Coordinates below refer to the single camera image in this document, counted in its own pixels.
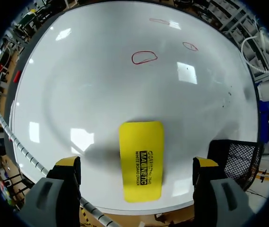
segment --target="red oval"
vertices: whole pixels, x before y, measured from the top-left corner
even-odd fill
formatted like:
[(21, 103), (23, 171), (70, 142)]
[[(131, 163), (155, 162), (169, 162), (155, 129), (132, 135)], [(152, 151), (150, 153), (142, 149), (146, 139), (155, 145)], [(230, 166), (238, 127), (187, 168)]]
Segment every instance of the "red oval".
[(197, 47), (194, 46), (194, 45), (191, 44), (191, 43), (183, 42), (182, 44), (183, 44), (184, 47), (186, 47), (186, 48), (189, 49), (189, 50), (192, 50), (192, 51), (198, 51)]
[(165, 21), (165, 20), (161, 20), (161, 19), (150, 18), (149, 20), (153, 21), (153, 22), (158, 22), (158, 23), (161, 23), (161, 24), (164, 24), (164, 25), (169, 25), (170, 24), (170, 22)]
[[(152, 58), (152, 59), (144, 59), (144, 60), (142, 60), (142, 61), (140, 61), (140, 62), (134, 62), (133, 57), (134, 57), (135, 55), (141, 55), (141, 54), (146, 54), (146, 53), (151, 53), (151, 54), (153, 54), (153, 55), (154, 55), (154, 58)], [(154, 52), (152, 52), (152, 51), (138, 51), (138, 52), (135, 52), (135, 53), (132, 55), (132, 57), (131, 57), (132, 63), (133, 63), (133, 64), (136, 64), (136, 65), (140, 65), (140, 64), (143, 64), (143, 63), (147, 63), (147, 62), (150, 62), (150, 61), (154, 61), (154, 60), (156, 60), (156, 59), (157, 59), (157, 56), (156, 56), (156, 54), (155, 54)]]

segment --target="red marker drawing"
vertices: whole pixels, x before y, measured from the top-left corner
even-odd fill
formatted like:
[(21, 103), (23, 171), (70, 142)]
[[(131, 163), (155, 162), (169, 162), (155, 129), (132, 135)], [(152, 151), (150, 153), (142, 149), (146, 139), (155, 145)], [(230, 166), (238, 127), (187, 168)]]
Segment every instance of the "red marker drawing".
[(140, 65), (149, 61), (154, 61), (157, 56), (152, 51), (139, 51), (132, 55), (131, 60), (133, 64)]
[(194, 46), (191, 43), (183, 42), (182, 44), (184, 45), (184, 47), (186, 47), (189, 50), (198, 51), (198, 49), (196, 48), (196, 46)]
[(164, 24), (164, 25), (169, 25), (170, 24), (168, 21), (161, 20), (161, 19), (150, 18), (149, 20), (153, 21), (153, 22), (158, 22), (158, 23), (161, 23), (161, 24)]

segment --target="yellow whiteboard eraser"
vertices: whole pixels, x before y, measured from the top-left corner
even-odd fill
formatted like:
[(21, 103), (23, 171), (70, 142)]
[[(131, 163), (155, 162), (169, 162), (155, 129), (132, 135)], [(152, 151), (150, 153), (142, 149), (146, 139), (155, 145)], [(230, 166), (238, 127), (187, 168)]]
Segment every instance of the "yellow whiteboard eraser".
[(126, 122), (119, 128), (127, 202), (158, 200), (162, 192), (164, 128), (161, 122)]

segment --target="black mesh basket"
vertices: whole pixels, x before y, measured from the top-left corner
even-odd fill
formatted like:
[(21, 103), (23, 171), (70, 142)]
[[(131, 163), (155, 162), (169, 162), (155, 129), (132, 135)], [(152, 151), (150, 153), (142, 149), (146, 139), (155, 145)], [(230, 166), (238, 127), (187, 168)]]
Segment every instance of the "black mesh basket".
[(253, 183), (263, 144), (236, 140), (213, 140), (209, 146), (208, 158), (224, 168), (227, 177), (234, 179), (245, 191)]

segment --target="whiteboard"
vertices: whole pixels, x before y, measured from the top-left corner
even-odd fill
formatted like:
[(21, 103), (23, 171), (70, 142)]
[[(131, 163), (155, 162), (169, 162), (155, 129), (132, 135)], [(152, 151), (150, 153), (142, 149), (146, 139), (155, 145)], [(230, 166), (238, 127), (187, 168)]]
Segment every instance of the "whiteboard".
[[(70, 10), (48, 28), (22, 72), (13, 131), (47, 169), (81, 157), (82, 196), (112, 214), (155, 214), (193, 204), (192, 159), (214, 139), (257, 141), (253, 81), (239, 50), (203, 21), (151, 3)], [(118, 128), (161, 121), (159, 200), (123, 197)], [(21, 170), (42, 176), (17, 153)]]

